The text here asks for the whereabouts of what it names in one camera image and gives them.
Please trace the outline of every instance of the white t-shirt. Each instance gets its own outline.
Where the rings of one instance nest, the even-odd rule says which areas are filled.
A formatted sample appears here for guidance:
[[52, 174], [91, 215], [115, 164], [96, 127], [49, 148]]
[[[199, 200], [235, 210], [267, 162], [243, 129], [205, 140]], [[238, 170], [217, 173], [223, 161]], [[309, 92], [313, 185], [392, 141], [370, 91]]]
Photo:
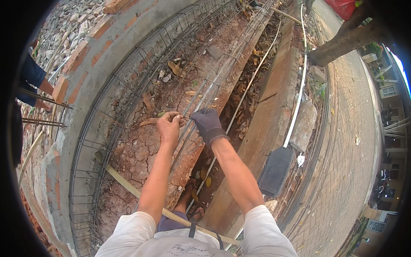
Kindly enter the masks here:
[[[217, 239], [201, 231], [190, 238], [189, 228], [158, 233], [155, 229], [154, 219], [148, 213], [123, 215], [96, 257], [233, 257], [232, 253], [219, 249]], [[264, 205], [245, 215], [244, 240], [240, 246], [247, 257], [298, 257]]]

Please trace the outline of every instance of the sky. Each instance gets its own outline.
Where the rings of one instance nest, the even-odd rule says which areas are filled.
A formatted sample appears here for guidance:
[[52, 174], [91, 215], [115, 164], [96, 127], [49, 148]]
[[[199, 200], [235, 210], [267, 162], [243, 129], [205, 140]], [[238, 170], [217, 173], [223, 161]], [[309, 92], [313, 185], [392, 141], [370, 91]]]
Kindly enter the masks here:
[[408, 84], [407, 75], [405, 74], [404, 67], [402, 66], [401, 60], [387, 47], [387, 50], [393, 55], [396, 63], [398, 64], [399, 69], [401, 70], [402, 76], [404, 77], [405, 83], [407, 84], [408, 94], [411, 97], [410, 86]]

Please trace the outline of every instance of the black work glove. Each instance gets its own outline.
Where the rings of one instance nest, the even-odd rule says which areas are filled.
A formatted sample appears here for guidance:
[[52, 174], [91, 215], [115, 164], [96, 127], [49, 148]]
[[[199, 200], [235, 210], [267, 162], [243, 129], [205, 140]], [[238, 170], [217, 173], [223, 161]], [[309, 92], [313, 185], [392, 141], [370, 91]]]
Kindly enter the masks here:
[[218, 112], [214, 108], [201, 109], [190, 115], [190, 119], [194, 120], [199, 129], [199, 134], [203, 137], [206, 145], [218, 137], [228, 139], [226, 132], [221, 128]]

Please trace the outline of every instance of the paved sidewalk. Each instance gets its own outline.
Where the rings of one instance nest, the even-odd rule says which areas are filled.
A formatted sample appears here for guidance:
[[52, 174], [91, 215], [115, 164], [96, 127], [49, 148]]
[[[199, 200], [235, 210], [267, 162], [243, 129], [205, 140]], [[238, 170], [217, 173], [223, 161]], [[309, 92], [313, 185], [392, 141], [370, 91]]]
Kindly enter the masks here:
[[[331, 39], [341, 22], [324, 1], [315, 1], [314, 10], [320, 33]], [[332, 94], [326, 97], [332, 110], [319, 162], [302, 201], [304, 208], [291, 221], [296, 228], [288, 226], [284, 231], [300, 257], [337, 253], [367, 200], [373, 164], [381, 149], [370, 85], [358, 53], [338, 58], [329, 65], [329, 72]]]

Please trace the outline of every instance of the red bag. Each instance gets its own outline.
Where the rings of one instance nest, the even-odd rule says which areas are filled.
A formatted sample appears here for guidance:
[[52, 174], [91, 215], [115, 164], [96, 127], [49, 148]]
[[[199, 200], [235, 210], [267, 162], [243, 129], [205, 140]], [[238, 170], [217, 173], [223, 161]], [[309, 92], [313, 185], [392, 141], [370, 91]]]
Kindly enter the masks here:
[[326, 0], [326, 3], [345, 21], [351, 18], [356, 8], [355, 0]]

